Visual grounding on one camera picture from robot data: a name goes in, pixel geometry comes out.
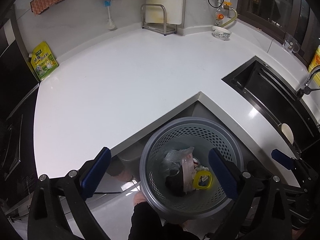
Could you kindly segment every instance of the clear glass cup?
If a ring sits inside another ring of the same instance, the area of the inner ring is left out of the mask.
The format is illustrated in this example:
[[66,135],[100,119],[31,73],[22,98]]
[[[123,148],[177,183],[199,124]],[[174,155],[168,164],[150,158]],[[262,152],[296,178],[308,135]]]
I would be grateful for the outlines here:
[[297,53],[300,50],[300,44],[297,42],[295,38],[293,38],[289,33],[285,34],[284,42],[282,47],[287,52],[294,52]]

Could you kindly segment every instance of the metal rack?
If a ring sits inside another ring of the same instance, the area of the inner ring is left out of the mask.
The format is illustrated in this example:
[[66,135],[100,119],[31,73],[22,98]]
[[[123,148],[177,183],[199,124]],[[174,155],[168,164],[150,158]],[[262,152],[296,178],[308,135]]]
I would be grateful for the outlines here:
[[[163,11],[163,24],[161,23],[146,23],[146,6],[159,6]],[[169,34],[177,33],[177,25],[176,24],[167,24],[167,11],[162,4],[153,4],[153,3],[145,3],[141,5],[141,26],[142,29],[148,29],[153,32],[161,33],[164,36]]]

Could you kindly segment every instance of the white cutting board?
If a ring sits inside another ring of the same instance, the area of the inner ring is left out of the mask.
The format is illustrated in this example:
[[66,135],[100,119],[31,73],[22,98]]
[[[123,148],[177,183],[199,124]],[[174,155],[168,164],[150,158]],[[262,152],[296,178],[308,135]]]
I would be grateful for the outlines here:
[[[146,0],[146,3],[162,4],[167,11],[167,23],[181,24],[183,0]],[[161,7],[146,6],[147,23],[163,23],[163,11]]]

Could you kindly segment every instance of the faucet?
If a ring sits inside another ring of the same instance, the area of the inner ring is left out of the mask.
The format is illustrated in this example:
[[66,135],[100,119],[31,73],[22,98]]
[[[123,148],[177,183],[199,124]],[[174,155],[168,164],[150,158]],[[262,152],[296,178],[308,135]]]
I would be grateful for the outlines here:
[[297,97],[298,99],[301,99],[303,95],[309,95],[312,91],[320,90],[320,88],[311,89],[309,87],[311,80],[313,77],[320,72],[320,65],[313,68],[307,77],[307,79],[304,81],[302,86],[297,90]]

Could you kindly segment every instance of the yellow seasoning bag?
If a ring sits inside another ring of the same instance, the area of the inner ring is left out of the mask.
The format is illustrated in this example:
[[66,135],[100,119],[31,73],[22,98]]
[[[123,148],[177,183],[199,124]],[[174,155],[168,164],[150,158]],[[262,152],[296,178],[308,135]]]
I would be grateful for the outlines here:
[[33,50],[31,65],[41,81],[58,67],[46,42],[41,42]]

